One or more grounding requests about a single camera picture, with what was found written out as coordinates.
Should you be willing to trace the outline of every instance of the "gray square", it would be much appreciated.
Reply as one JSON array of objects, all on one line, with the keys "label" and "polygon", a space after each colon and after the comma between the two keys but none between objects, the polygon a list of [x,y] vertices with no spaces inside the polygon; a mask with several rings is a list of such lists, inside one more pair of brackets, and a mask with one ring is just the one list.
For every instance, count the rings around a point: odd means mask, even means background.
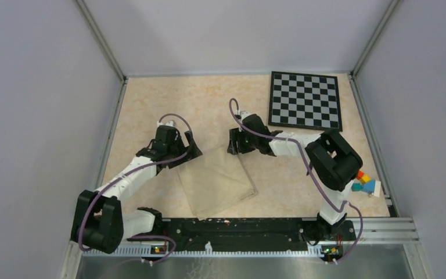
[{"label": "gray square", "polygon": [[296,117],[288,117],[288,124],[297,124]]},{"label": "gray square", "polygon": [[329,120],[323,120],[321,124],[322,124],[322,126],[324,128],[330,128],[330,121]]}]

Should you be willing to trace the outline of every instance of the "yellow block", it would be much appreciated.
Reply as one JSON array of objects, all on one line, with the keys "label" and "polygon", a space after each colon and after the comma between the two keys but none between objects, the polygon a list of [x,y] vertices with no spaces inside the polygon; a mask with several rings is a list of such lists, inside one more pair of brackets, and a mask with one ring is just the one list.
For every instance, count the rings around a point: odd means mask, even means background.
[{"label": "yellow block", "polygon": [[367,176],[366,174],[364,174],[362,176],[362,178],[360,178],[359,180],[360,180],[360,183],[363,185],[363,184],[367,183],[368,181],[370,181],[370,177]]}]

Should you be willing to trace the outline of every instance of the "black square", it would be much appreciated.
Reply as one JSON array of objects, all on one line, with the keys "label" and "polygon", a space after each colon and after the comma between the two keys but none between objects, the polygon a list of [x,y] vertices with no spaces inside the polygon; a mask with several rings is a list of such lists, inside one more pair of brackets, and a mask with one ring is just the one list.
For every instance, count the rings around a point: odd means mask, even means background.
[{"label": "black square", "polygon": [[[275,71],[271,73],[271,77],[269,125],[342,130],[339,92],[335,77]],[[338,121],[331,121],[332,117],[334,119],[337,117]]]}]

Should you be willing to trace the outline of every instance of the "black chessboard frame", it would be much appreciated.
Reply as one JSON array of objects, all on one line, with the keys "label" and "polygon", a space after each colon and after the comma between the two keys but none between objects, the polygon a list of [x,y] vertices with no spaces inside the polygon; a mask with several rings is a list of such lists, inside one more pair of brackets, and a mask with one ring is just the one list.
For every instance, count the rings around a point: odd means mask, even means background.
[{"label": "black chessboard frame", "polygon": [[[337,123],[338,123],[338,127],[334,128],[334,127],[321,127],[321,126],[316,126],[316,125],[306,125],[306,124],[290,124],[290,123],[282,123],[282,122],[273,122],[272,121],[272,111],[273,111],[273,91],[274,91],[274,83],[275,83],[275,74],[287,74],[287,75],[291,75],[291,76],[303,76],[305,77],[318,77],[318,78],[333,78],[334,79],[334,84],[335,84],[335,90],[336,90],[336,100],[335,102],[337,103]],[[312,129],[312,130],[328,130],[328,129],[337,129],[339,131],[343,131],[343,124],[341,122],[341,106],[340,106],[340,102],[339,102],[339,89],[338,89],[338,83],[337,83],[337,77],[334,76],[321,76],[321,75],[317,75],[317,74],[304,74],[304,73],[288,73],[288,72],[281,72],[281,71],[272,71],[271,72],[271,88],[269,90],[269,115],[268,115],[268,125],[270,126],[280,126],[280,127],[291,127],[291,128],[305,128],[305,129]]]}]

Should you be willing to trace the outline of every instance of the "beige cloth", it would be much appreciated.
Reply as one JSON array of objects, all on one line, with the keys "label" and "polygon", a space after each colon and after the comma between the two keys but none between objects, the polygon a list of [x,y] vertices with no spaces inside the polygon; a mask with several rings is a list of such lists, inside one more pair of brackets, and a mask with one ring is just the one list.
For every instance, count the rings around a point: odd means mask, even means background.
[{"label": "beige cloth", "polygon": [[178,166],[178,174],[192,213],[211,217],[257,194],[238,156],[221,146]]}]

